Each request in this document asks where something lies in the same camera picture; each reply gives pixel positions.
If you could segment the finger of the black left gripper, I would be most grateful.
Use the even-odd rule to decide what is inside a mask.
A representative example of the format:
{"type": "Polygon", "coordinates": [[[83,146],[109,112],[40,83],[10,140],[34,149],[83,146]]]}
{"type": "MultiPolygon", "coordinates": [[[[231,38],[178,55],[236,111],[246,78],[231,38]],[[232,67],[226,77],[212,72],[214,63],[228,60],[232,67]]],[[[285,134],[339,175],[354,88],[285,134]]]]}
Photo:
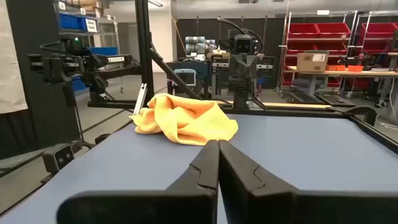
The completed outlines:
{"type": "Polygon", "coordinates": [[[250,86],[250,92],[254,92],[255,90],[255,79],[256,79],[256,70],[257,70],[257,57],[255,55],[247,55],[244,59],[245,63],[245,78],[248,80],[250,86]]]}
{"type": "Polygon", "coordinates": [[[229,61],[229,90],[237,91],[242,89],[242,56],[232,55],[229,61]]]}

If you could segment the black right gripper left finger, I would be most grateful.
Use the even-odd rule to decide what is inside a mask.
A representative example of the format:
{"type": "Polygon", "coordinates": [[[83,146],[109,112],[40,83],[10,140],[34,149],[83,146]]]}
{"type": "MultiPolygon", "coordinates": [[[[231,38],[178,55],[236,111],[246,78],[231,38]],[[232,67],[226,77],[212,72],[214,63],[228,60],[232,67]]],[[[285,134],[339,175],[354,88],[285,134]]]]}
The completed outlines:
{"type": "Polygon", "coordinates": [[[164,190],[82,192],[57,210],[58,223],[216,223],[220,149],[208,141],[164,190]]]}

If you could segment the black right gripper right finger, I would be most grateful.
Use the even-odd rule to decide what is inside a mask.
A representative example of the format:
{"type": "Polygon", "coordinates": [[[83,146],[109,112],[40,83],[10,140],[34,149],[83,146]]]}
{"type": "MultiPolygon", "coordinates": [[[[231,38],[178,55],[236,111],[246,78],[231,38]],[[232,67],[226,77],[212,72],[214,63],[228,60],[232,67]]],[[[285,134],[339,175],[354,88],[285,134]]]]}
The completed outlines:
{"type": "Polygon", "coordinates": [[[219,183],[230,223],[397,223],[397,194],[301,190],[228,141],[219,183]]]}

